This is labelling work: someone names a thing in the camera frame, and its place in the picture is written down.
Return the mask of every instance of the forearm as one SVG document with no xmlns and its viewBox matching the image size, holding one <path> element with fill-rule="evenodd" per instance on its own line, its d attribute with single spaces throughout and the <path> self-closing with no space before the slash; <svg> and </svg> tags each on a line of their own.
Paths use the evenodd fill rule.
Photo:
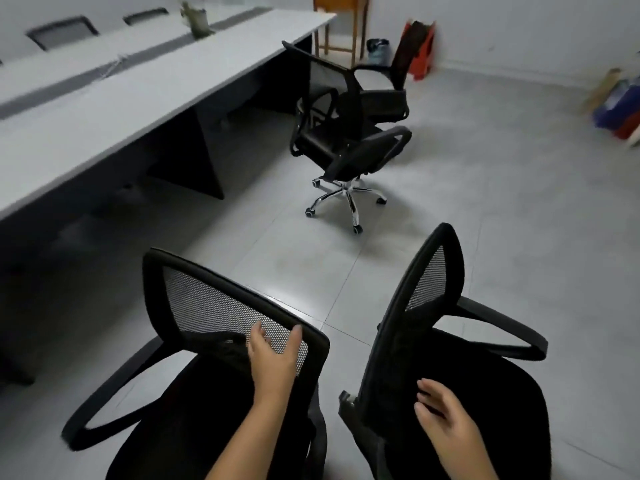
<svg viewBox="0 0 640 480">
<path fill-rule="evenodd" d="M 286 409 L 286 401 L 254 404 L 205 480 L 267 478 Z"/>
</svg>

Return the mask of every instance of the chrome chair base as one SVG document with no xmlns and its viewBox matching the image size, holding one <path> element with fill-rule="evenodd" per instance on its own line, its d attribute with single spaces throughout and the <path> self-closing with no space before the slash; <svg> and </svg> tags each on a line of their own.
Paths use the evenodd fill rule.
<svg viewBox="0 0 640 480">
<path fill-rule="evenodd" d="M 353 201 L 353 197 L 352 194 L 354 192 L 361 192 L 361 193 L 370 193 L 370 194 L 375 194 L 378 196 L 378 199 L 376 200 L 377 204 L 380 205 L 384 205 L 387 203 L 387 197 L 384 196 L 384 194 L 382 192 L 380 192 L 379 190 L 375 190 L 375 189 L 369 189 L 366 187 L 359 187 L 356 185 L 356 182 L 359 182 L 360 178 L 354 178 L 353 180 L 350 180 L 348 182 L 338 182 L 336 180 L 330 182 L 325 180 L 325 182 L 335 185 L 336 187 L 338 187 L 338 190 L 335 190 L 333 192 L 327 192 L 324 195 L 318 197 L 313 204 L 311 204 L 311 207 L 308 207 L 305 211 L 305 215 L 307 217 L 315 217 L 316 215 L 316 207 L 321 204 L 322 202 L 324 202 L 325 200 L 331 198 L 331 197 L 338 197 L 341 195 L 344 195 L 345 197 L 347 197 L 347 202 L 349 203 L 349 208 L 351 209 L 351 220 L 353 221 L 353 232 L 356 234 L 362 234 L 362 226 L 360 225 L 360 217 L 358 215 L 358 208 L 356 207 L 356 202 Z M 319 188 L 320 187 L 320 182 L 321 179 L 320 178 L 316 178 L 312 181 L 312 185 L 315 188 Z"/>
</svg>

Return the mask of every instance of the gray desk strip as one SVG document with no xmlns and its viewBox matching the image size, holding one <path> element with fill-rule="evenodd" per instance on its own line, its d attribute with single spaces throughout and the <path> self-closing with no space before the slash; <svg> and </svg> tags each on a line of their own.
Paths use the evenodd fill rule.
<svg viewBox="0 0 640 480">
<path fill-rule="evenodd" d="M 240 23 L 251 20 L 252 18 L 262 15 L 263 13 L 267 13 L 272 9 L 273 8 L 270 7 L 251 8 L 242 13 L 238 13 L 237 15 L 230 16 L 225 20 L 221 20 L 220 22 L 212 23 L 209 26 L 213 31 L 219 32 L 235 27 Z M 33 107 L 53 101 L 53 99 L 57 99 L 60 96 L 64 96 L 65 94 L 84 88 L 96 80 L 105 79 L 139 64 L 149 62 L 156 57 L 169 54 L 170 52 L 185 47 L 195 41 L 196 40 L 193 38 L 193 35 L 187 33 L 176 39 L 156 45 L 155 47 L 146 48 L 135 54 L 127 54 L 126 58 L 122 59 L 119 63 L 117 61 L 111 61 L 105 65 L 96 67 L 95 69 L 83 72 L 82 74 L 69 77 L 68 79 L 61 80 L 60 82 L 56 82 L 50 86 L 36 89 L 28 94 L 18 96 L 11 101 L 0 104 L 0 120 L 5 120 L 20 112 L 27 111 Z"/>
</svg>

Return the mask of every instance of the gray tile floor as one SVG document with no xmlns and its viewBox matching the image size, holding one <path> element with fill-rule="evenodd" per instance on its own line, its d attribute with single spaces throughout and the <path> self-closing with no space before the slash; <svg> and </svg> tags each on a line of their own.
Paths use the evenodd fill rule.
<svg viewBox="0 0 640 480">
<path fill-rule="evenodd" d="M 388 204 L 356 196 L 362 235 L 352 233 L 340 200 L 316 219 L 304 217 L 321 194 L 310 184 L 319 170 L 288 153 L 289 117 L 247 110 L 226 132 L 204 121 L 224 201 L 142 180 L 64 231 L 26 273 L 5 278 L 2 346 L 38 379 L 0 391 L 0 476 L 104 478 L 128 431 L 78 453 L 66 449 L 60 431 L 154 336 L 140 259 L 158 246 L 322 327 L 332 343 L 320 384 L 326 477 L 370 478 L 337 416 L 337 396 L 357 391 L 402 273 L 448 221 L 465 254 L 464 294 L 549 340 L 548 359 L 523 367 L 547 398 L 554 478 L 640 478 L 640 153 L 591 127 L 579 114 L 580 91 L 443 71 L 410 82 L 408 92 L 414 139 L 365 178 Z M 439 326 L 467 339 L 512 340 L 452 317 Z M 189 358 L 146 372 L 96 424 L 158 396 Z"/>
</svg>

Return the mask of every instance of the trash bin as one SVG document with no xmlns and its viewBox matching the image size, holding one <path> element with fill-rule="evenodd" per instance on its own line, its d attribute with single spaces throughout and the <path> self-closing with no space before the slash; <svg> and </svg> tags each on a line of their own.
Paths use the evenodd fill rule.
<svg viewBox="0 0 640 480">
<path fill-rule="evenodd" d="M 391 59 L 391 48 L 386 38 L 370 38 L 367 40 L 369 64 L 388 66 Z"/>
</svg>

